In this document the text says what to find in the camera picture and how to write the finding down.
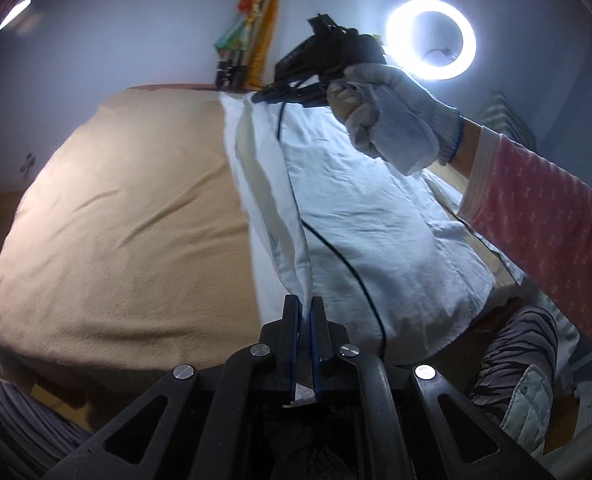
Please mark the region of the right hand in white glove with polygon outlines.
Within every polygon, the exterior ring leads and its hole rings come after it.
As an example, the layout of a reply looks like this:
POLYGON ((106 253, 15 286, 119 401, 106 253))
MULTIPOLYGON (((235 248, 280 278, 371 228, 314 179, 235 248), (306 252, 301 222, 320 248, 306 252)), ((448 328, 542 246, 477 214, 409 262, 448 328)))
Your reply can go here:
POLYGON ((346 68, 327 88, 327 100, 354 148, 389 162, 403 176, 452 162, 463 140, 460 111, 390 65, 346 68))

